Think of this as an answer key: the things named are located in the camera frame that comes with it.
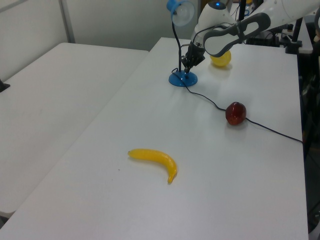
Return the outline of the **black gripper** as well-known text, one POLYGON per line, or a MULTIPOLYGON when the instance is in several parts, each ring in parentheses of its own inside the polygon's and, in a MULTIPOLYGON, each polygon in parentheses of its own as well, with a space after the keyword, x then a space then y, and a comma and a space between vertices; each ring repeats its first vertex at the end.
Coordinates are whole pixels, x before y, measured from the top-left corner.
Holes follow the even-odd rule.
POLYGON ((197 46, 192 42, 189 44, 186 54, 181 57, 185 73, 189 73, 193 66, 197 66, 205 59, 204 53, 205 49, 203 47, 197 46))

